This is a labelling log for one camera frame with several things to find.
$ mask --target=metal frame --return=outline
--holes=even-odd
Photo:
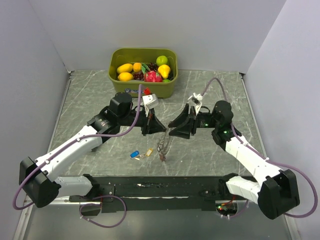
[[[62,113],[62,109],[63,109],[64,103],[65,103],[65,100],[66,100],[66,97],[67,97],[67,93],[68,93],[71,81],[72,81],[72,79],[71,79],[71,75],[70,75],[69,79],[67,81],[67,84],[66,84],[66,89],[65,89],[64,94],[63,94],[63,98],[62,98],[62,101],[61,101],[61,105],[60,105],[60,109],[59,109],[59,112],[58,112],[57,120],[56,120],[54,129],[53,129],[53,133],[52,133],[52,137],[51,137],[50,143],[49,143],[48,152],[50,151],[50,148],[51,148],[53,140],[54,140],[54,136],[55,136],[55,133],[56,133],[56,130],[57,130],[57,127],[58,127],[58,123],[59,123],[59,120],[60,120],[60,116],[61,116],[61,113]],[[247,98],[247,101],[248,101],[248,104],[249,104],[249,107],[250,107],[250,111],[251,111],[253,120],[254,120],[254,124],[255,124],[255,127],[256,127],[257,134],[258,134],[258,139],[259,139],[259,142],[260,142],[260,145],[261,145],[262,153],[263,153],[264,156],[266,156],[267,155],[266,154],[266,149],[265,149],[265,146],[264,146],[262,138],[261,138],[261,134],[260,134],[260,131],[259,131],[259,128],[258,128],[257,120],[256,120],[256,117],[255,117],[255,114],[254,114],[254,111],[253,111],[253,108],[252,108],[252,105],[251,105],[251,102],[250,102],[250,99],[249,99],[249,95],[248,95],[248,92],[247,92],[247,89],[246,89],[246,84],[245,84],[243,76],[241,76],[241,82],[242,82],[242,86],[243,86],[243,89],[244,89],[244,92],[245,92],[245,96]],[[30,199],[27,197],[26,201],[24,202],[24,204],[26,204],[28,201],[30,201]],[[65,205],[65,204],[68,204],[68,205],[79,205],[80,203],[79,202],[69,202],[69,198],[68,197],[60,197],[60,198],[55,199],[50,204],[51,205]],[[33,209],[33,206],[22,210],[21,217],[20,217],[20,220],[18,222],[18,225],[17,225],[16,231],[15,231],[13,240],[23,240],[24,239],[32,209]],[[296,220],[294,218],[292,218],[292,217],[285,216],[285,221],[286,221],[286,224],[288,226],[288,230],[289,230],[291,239],[293,239],[293,240],[302,240],[302,238],[301,238],[301,236],[299,234],[298,228],[297,228]]]

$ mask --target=gray marble surface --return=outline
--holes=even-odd
[[[182,111],[188,97],[201,93],[212,77],[221,79],[234,113],[233,123],[246,139],[261,151],[255,122],[248,104],[241,76],[237,72],[179,71],[172,97],[160,99],[155,108],[158,119],[167,126]],[[106,70],[77,70],[71,74],[71,83],[59,118],[51,149],[75,135],[94,115],[107,106],[115,95]],[[219,84],[214,81],[204,96],[203,105],[212,109],[223,99]],[[249,172],[232,156],[218,147],[211,130],[197,129],[191,139],[174,137],[169,146],[166,162],[161,162],[157,143],[163,133],[142,136],[135,127],[123,137],[111,138],[95,152],[89,152],[74,162],[63,174],[74,176],[223,176],[229,173],[249,175]],[[150,157],[130,159],[136,150],[145,153],[153,148]]]

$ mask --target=gray floor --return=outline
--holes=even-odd
[[[179,71],[174,94],[161,99],[155,108],[158,119],[167,126],[185,106],[188,97],[201,93],[212,77],[221,79],[234,113],[234,125],[258,150],[261,146],[255,122],[248,104],[241,76],[238,72]],[[115,95],[107,71],[75,71],[71,76],[62,113],[52,147],[61,145],[75,135],[94,115],[109,104]],[[212,82],[204,96],[203,105],[212,109],[223,99],[217,82]],[[163,133],[143,137],[140,128],[134,128],[123,137],[111,138],[96,152],[89,152],[72,164],[64,175],[127,175],[127,176],[222,176],[229,173],[248,175],[246,169],[232,156],[224,152],[212,140],[211,131],[198,129],[191,139],[173,138],[167,161],[161,162],[156,151]],[[140,161],[130,159],[136,150],[145,153],[153,148],[150,157]]]

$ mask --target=wall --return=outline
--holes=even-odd
[[[19,163],[46,152],[68,73],[27,0],[0,1],[0,39],[0,238],[10,240]]]
[[[288,0],[257,53],[245,85],[270,159],[296,166],[320,193],[320,1]],[[309,211],[313,195],[300,176],[301,204]],[[319,209],[297,219],[302,239],[319,239]]]
[[[29,0],[70,71],[123,47],[169,48],[180,69],[246,73],[286,0]]]

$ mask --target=purple hose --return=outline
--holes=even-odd
[[[137,110],[136,110],[136,114],[135,114],[135,118],[134,121],[132,123],[132,125],[128,128],[128,130],[118,133],[118,134],[91,134],[91,135],[85,135],[85,136],[81,136],[79,137],[80,140],[83,139],[87,139],[87,138],[94,138],[94,137],[106,137],[106,138],[115,138],[115,137],[122,137],[123,135],[126,135],[127,133],[129,133],[134,126],[136,125],[137,121],[138,121],[138,117],[139,117],[139,113],[140,113],[140,104],[141,104],[141,93],[143,90],[144,86],[142,84],[139,84],[139,90],[138,90],[138,103],[137,103]],[[52,159],[54,159],[56,156],[58,156],[59,154],[61,154],[63,151],[65,151],[67,148],[69,148],[71,145],[77,143],[77,139],[74,139],[73,141],[69,142],[68,144],[66,144],[65,146],[63,146],[61,149],[59,149],[57,152],[55,152],[54,154],[52,154],[47,160],[50,162]],[[42,164],[40,164],[39,166],[37,166],[28,176],[26,176],[26,178],[22,181],[22,183],[19,185],[18,190],[16,191],[14,197],[13,197],[13,201],[12,201],[12,206],[14,209],[16,210],[23,210],[26,209],[28,207],[30,207],[33,202],[28,203],[27,205],[24,206],[17,206],[17,198],[18,195],[20,193],[20,191],[22,190],[22,188],[26,185],[27,181],[41,168],[43,168],[46,165],[46,162],[43,162]]]
[[[224,87],[223,87],[221,81],[220,81],[218,78],[216,78],[216,77],[213,77],[213,78],[206,84],[205,89],[204,89],[204,91],[202,92],[201,95],[203,96],[203,95],[206,93],[206,91],[208,90],[209,85],[211,84],[211,82],[212,82],[213,80],[217,80],[217,81],[218,81],[218,83],[219,83],[219,85],[220,85],[220,87],[221,87],[222,93],[223,93],[224,100],[225,100],[225,101],[228,101],[226,92],[225,92],[225,90],[224,90]],[[243,142],[243,141],[241,140],[241,138],[237,135],[236,130],[235,130],[235,127],[234,127],[234,125],[233,125],[232,123],[231,123],[231,129],[232,129],[232,133],[233,133],[233,135],[236,137],[236,139],[238,139],[239,142],[240,142],[241,144],[243,144],[244,142]],[[307,213],[301,214],[301,215],[293,215],[293,214],[289,214],[289,213],[284,213],[284,215],[286,215],[286,216],[288,216],[288,217],[292,217],[292,218],[301,219],[301,218],[306,218],[306,217],[310,216],[311,214],[313,214],[313,213],[316,211],[316,209],[317,209],[317,207],[318,207],[318,194],[317,194],[317,190],[316,190],[315,185],[314,185],[313,182],[311,181],[311,179],[310,179],[303,171],[301,171],[300,169],[298,169],[298,168],[296,168],[296,167],[294,167],[294,166],[291,166],[291,165],[287,165],[287,164],[283,164],[283,163],[278,163],[278,162],[274,162],[274,161],[267,160],[267,159],[265,159],[265,157],[264,157],[260,152],[258,152],[258,151],[257,151],[256,149],[254,149],[253,147],[251,147],[251,146],[249,146],[249,145],[246,145],[246,147],[247,147],[248,149],[250,149],[251,151],[253,151],[255,154],[257,154],[260,158],[262,158],[263,160],[265,160],[267,163],[270,163],[270,164],[272,164],[272,165],[276,165],[276,166],[279,166],[279,167],[284,167],[284,168],[292,169],[292,170],[298,172],[298,173],[301,174],[301,175],[305,178],[305,180],[309,183],[309,185],[310,185],[310,187],[311,187],[311,189],[312,189],[313,197],[314,197],[314,203],[313,203],[313,206],[312,206],[311,210],[308,211]],[[241,212],[243,212],[244,209],[242,209],[239,213],[237,213],[236,215],[234,215],[234,216],[232,216],[232,217],[235,217],[235,216],[241,214]]]
[[[92,224],[94,224],[94,225],[97,225],[97,226],[102,227],[102,228],[105,228],[105,229],[111,229],[111,228],[114,228],[114,227],[119,226],[119,225],[125,220],[125,217],[126,217],[126,215],[127,215],[127,206],[126,206],[125,202],[124,202],[120,197],[118,197],[118,196],[113,196],[113,195],[97,196],[97,197],[92,198],[92,200],[103,199],[103,198],[115,198],[115,199],[120,200],[120,202],[122,203],[123,209],[124,209],[124,213],[123,213],[123,216],[122,216],[121,220],[120,220],[118,223],[116,223],[116,224],[114,224],[114,225],[107,226],[107,225],[102,225],[102,224],[100,224],[100,223],[97,223],[97,222],[95,222],[95,221],[92,221],[91,219],[83,216],[83,214],[81,213],[81,210],[82,210],[85,206],[98,206],[98,204],[94,204],[94,203],[88,203],[88,204],[82,205],[82,206],[79,208],[79,213],[80,213],[81,218],[84,219],[84,220],[87,220],[88,222],[90,222],[90,223],[92,223]]]

